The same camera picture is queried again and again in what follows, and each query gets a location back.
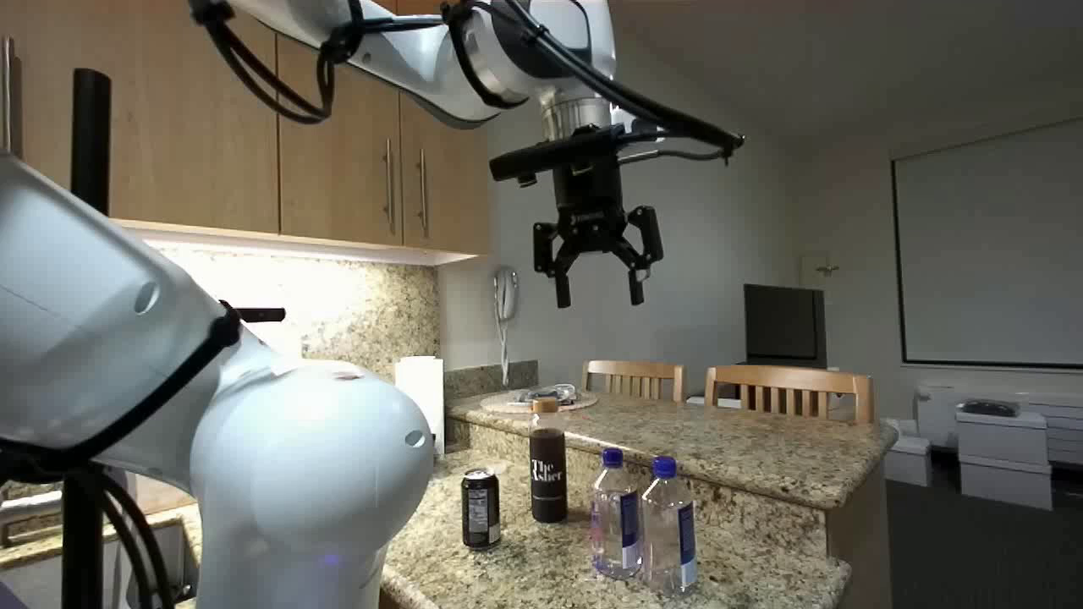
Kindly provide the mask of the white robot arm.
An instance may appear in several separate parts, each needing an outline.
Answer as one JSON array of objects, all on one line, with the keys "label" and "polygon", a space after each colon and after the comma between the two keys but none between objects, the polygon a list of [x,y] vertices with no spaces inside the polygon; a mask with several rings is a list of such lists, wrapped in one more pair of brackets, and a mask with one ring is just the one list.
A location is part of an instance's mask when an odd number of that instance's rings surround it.
[{"label": "white robot arm", "polygon": [[[556,178],[536,268],[584,254],[629,275],[665,257],[657,212],[629,208],[619,168],[670,139],[720,159],[738,139],[617,82],[608,0],[191,0],[236,53],[234,12],[351,65],[452,126],[545,107],[550,139],[492,162]],[[288,358],[181,265],[31,162],[0,156],[0,452],[10,480],[123,465],[199,505],[199,609],[378,609],[384,556],[436,465],[420,407],[348,364]]]}]

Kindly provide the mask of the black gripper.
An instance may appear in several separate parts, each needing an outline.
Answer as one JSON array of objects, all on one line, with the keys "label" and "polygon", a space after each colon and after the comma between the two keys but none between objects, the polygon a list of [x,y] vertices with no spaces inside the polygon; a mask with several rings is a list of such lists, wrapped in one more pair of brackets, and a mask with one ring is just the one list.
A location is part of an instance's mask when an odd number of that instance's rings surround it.
[{"label": "black gripper", "polygon": [[651,207],[623,208],[619,150],[628,135],[619,128],[590,128],[571,139],[602,139],[613,145],[613,156],[586,176],[553,173],[558,221],[536,227],[536,268],[553,275],[556,303],[570,307],[576,257],[595,251],[617,254],[628,265],[629,303],[642,303],[642,278],[665,257],[665,243]]}]

